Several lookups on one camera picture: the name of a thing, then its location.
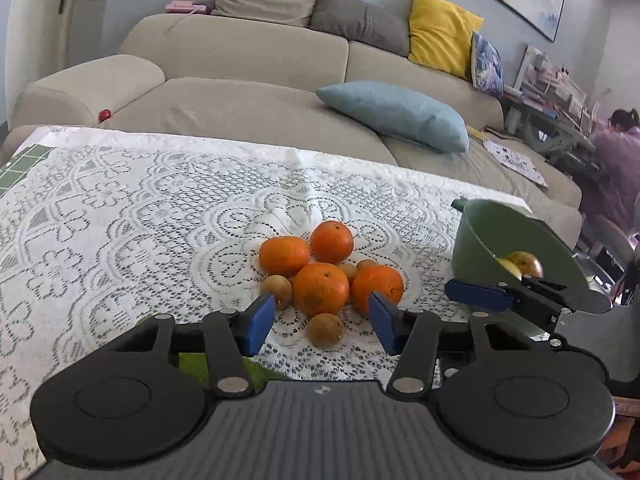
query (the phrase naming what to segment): bowl handle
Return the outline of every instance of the bowl handle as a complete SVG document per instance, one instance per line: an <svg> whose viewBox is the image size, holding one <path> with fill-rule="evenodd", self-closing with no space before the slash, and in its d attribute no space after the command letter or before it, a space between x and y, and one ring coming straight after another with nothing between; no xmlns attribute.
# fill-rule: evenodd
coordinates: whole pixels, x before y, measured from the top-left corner
<svg viewBox="0 0 640 480"><path fill-rule="evenodd" d="M465 205L467 205L469 202L468 199L464 198L464 197L460 197L455 199L452 203L451 203L451 207L457 209L458 211L460 211L462 213L462 211L465 208Z"/></svg>

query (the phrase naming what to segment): blue pillow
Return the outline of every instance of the blue pillow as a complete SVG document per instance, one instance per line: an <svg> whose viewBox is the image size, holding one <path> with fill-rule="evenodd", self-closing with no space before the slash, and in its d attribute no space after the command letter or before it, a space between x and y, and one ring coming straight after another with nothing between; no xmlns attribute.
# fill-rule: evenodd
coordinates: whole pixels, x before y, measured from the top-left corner
<svg viewBox="0 0 640 480"><path fill-rule="evenodd" d="M324 104L377 133L445 153L466 153L465 121L450 106L407 88L356 81L316 92Z"/></svg>
<svg viewBox="0 0 640 480"><path fill-rule="evenodd" d="M500 98L504 93L500 54L476 31L471 43L471 80L485 94Z"/></svg>

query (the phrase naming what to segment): purple jacket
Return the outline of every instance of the purple jacket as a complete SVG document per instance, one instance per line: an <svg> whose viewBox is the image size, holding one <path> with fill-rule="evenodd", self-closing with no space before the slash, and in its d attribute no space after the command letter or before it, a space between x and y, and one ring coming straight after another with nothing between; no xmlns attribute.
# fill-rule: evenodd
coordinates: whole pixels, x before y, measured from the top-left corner
<svg viewBox="0 0 640 480"><path fill-rule="evenodd" d="M606 216L623 231L631 232L640 194L640 128L624 134L598 132L591 141L596 146L596 161L609 175L600 183Z"/></svg>

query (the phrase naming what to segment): logo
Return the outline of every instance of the logo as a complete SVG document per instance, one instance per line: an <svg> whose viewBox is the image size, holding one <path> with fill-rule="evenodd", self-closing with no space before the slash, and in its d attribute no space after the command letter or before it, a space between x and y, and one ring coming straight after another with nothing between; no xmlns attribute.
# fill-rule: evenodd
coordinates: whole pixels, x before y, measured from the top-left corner
<svg viewBox="0 0 640 480"><path fill-rule="evenodd" d="M316 388L314 391L318 395L328 395L331 393L331 388L328 386L322 386L321 388Z"/></svg>

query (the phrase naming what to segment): yellow pillow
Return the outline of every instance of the yellow pillow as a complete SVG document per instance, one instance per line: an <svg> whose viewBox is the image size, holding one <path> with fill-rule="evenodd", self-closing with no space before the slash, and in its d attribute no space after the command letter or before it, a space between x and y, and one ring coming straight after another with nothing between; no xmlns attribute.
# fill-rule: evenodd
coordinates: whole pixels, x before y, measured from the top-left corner
<svg viewBox="0 0 640 480"><path fill-rule="evenodd" d="M483 23L484 18L445 0L414 0L409 61L467 79L471 38Z"/></svg>

